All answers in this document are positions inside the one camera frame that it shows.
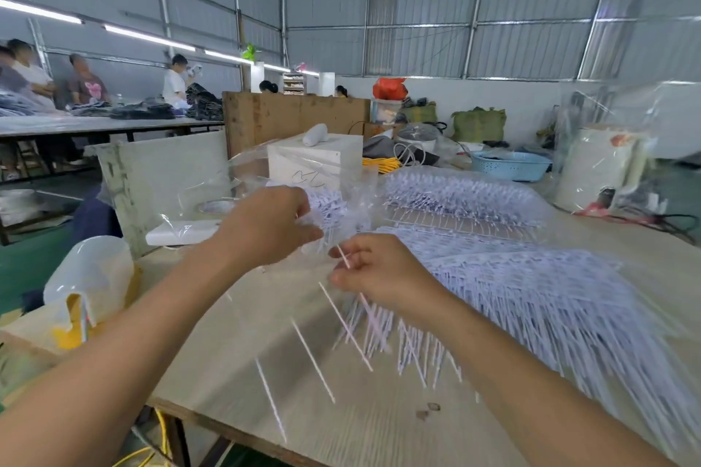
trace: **person in white shirt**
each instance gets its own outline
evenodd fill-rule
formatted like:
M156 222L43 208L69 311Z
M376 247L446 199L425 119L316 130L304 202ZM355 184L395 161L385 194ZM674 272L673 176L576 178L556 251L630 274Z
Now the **person in white shirt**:
M165 71L163 81L163 99L175 105L179 100L187 100L185 91L194 77L188 77L187 81L182 79L182 74L187 72L187 59L182 54L173 56L171 68Z
M15 62L12 68L22 74L24 79L30 82L31 92L34 93L34 101L51 111L56 109L53 102L53 93L56 90L46 71L38 65L34 65L34 50L31 45L22 39L10 39L7 47L15 54Z

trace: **white t-shirt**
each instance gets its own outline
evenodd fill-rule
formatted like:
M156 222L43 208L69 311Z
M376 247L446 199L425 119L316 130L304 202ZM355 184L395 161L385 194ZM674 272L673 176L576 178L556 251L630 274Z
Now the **white t-shirt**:
M175 105L178 100L182 100L175 93L185 94L185 80L180 77L180 74L176 73L173 69L168 69L165 71L165 79L163 82L163 99L171 104Z
M51 77L46 73L46 71L41 67L37 67L36 65L30 65L29 67L25 67L19 61L16 61L13 63L12 68L15 69L18 73L22 74L24 79L30 82L31 84L46 85L47 83L51 82ZM40 103L45 108L56 109L53 100L46 96L42 96L41 94L37 93L32 93L32 98L35 102Z

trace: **tube light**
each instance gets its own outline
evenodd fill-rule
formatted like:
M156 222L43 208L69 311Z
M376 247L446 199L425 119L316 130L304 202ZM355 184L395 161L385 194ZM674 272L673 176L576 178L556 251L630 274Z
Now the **tube light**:
M64 13L57 13L56 11L49 11L47 9L41 9L36 6L21 4L20 2L13 2L11 0L0 0L0 8L31 13L32 15L48 17L49 19L63 20L66 23L83 24L82 20L78 19L77 17L73 17L73 15L65 15Z
M263 67L270 70L276 70L279 73L288 73L290 71L288 68L278 67L277 65L268 65L267 63L263 63Z
M235 55L222 54L221 52L215 52L213 50L205 50L206 55L211 55L213 58L228 59L230 61L235 61L236 63L246 63L247 65L253 65L252 61L244 58L237 58Z
M127 35L130 38L143 39L144 41L150 41L152 43L158 43L159 45L174 46L177 49L189 50L190 52L195 52L195 47L190 45L183 45L176 41L171 41L166 38L159 38L155 35L147 35L139 32L133 32L132 30L127 30L125 28L117 28L116 26L111 26L109 24L102 25L108 32L116 33L119 35Z

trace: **red plastic bag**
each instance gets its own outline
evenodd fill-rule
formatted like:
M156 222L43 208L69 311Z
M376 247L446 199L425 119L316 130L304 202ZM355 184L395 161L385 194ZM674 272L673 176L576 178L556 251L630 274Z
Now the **red plastic bag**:
M406 78L378 78L372 86L372 95L380 100L404 100L407 98Z

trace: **light blue plastic basket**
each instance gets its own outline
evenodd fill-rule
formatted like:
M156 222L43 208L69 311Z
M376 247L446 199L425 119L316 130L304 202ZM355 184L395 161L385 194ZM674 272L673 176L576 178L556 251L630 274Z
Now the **light blue plastic basket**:
M488 152L472 152L472 170L499 179L512 181L539 181L552 161L542 155L523 152L504 152L499 159L485 159Z

